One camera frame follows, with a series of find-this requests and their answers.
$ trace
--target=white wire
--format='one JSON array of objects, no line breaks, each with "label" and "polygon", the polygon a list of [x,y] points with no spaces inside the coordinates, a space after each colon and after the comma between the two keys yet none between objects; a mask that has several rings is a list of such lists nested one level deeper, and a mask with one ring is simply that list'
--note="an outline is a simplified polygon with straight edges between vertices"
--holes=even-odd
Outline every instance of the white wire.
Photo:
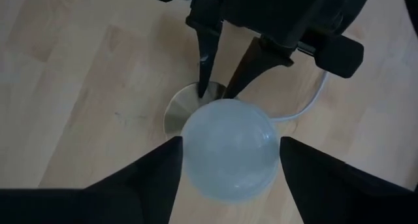
[{"label": "white wire", "polygon": [[325,82],[327,81],[327,78],[328,78],[328,71],[324,71],[324,73],[322,74],[321,83],[319,84],[319,87],[316,90],[315,94],[313,95],[311,101],[300,112],[298,112],[296,114],[291,114],[291,115],[288,115],[288,116],[271,118],[271,120],[274,123],[294,120],[297,117],[299,117],[301,114],[307,112],[314,105],[314,103],[316,102],[319,94],[321,93],[322,89],[324,88],[324,85],[325,85]]}]

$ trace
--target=light wood surface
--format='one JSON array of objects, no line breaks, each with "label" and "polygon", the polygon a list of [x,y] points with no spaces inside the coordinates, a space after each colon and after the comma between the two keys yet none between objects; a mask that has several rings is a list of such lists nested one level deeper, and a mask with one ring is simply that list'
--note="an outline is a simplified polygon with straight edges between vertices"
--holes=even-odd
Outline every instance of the light wood surface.
[{"label": "light wood surface", "polygon": [[[85,187],[165,141],[170,98],[197,80],[189,3],[0,0],[0,187]],[[346,35],[364,44],[351,79],[332,76],[317,104],[278,125],[390,182],[418,182],[418,41],[403,0],[368,0]],[[225,23],[212,79],[226,84],[254,33]],[[319,70],[264,73],[240,95],[271,116],[296,112]],[[280,170],[239,205],[201,197],[182,177],[171,223],[302,223]]]}]

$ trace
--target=frosted glass globe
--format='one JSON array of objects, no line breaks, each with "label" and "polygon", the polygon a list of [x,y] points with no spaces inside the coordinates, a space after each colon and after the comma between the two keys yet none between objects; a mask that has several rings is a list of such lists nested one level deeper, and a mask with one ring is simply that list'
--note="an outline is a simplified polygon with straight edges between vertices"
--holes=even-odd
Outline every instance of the frosted glass globe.
[{"label": "frosted glass globe", "polygon": [[186,174],[207,197],[248,200],[276,177],[276,133],[268,116],[252,104],[234,99],[209,103],[182,129]]}]

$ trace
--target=wooden floor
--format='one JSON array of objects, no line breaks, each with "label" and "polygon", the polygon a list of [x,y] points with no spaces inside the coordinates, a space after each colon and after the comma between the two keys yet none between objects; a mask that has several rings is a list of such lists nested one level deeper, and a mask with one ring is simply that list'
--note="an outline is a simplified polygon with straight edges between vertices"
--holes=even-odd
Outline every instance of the wooden floor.
[{"label": "wooden floor", "polygon": [[[85,187],[165,141],[170,98],[198,77],[189,3],[0,0],[0,187]],[[403,0],[369,0],[346,35],[365,46],[351,79],[278,126],[388,181],[418,182],[418,41]],[[226,84],[254,34],[225,23],[212,79]],[[321,70],[268,71],[241,94],[271,116],[308,101]],[[208,200],[183,176],[172,223],[302,223],[282,170],[239,205]]]}]

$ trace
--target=clear glass ball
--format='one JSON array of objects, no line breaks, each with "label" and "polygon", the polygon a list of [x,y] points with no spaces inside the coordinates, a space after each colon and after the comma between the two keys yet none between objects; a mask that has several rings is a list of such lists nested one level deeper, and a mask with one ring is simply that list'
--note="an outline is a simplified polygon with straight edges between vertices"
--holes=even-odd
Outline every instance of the clear glass ball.
[{"label": "clear glass ball", "polygon": [[221,99],[199,108],[182,129],[184,167],[203,195],[248,200],[276,177],[279,141],[270,118],[252,104]]}]

